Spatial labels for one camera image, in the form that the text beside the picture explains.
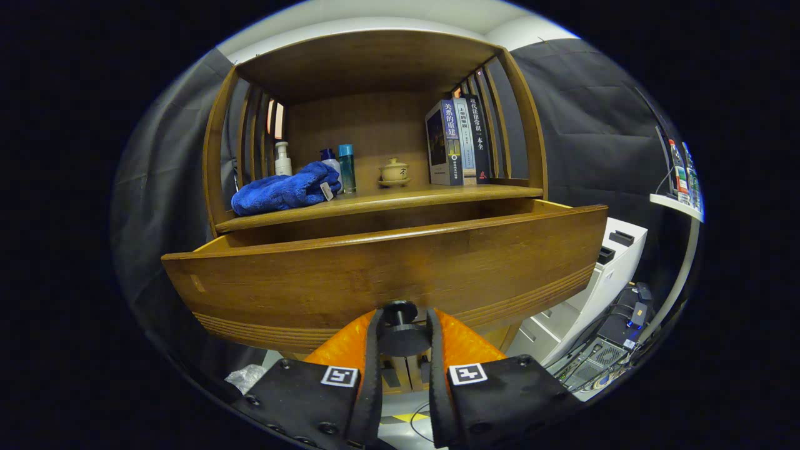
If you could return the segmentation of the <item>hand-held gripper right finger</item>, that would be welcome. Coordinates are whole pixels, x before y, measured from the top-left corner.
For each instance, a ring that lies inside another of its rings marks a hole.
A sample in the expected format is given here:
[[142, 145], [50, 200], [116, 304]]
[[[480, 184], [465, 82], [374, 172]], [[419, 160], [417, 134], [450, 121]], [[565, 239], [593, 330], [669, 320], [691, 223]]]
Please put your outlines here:
[[582, 407], [532, 356], [506, 356], [451, 314], [429, 309], [427, 329], [435, 447], [529, 449]]

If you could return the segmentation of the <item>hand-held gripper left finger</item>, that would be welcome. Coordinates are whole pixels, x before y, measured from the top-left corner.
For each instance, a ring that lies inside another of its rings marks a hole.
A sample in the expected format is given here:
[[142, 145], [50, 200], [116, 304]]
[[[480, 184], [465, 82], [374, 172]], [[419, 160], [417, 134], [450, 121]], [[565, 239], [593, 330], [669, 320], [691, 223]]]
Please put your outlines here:
[[234, 403], [249, 422], [304, 449], [365, 449], [378, 438], [383, 387], [377, 309], [305, 361], [280, 359]]

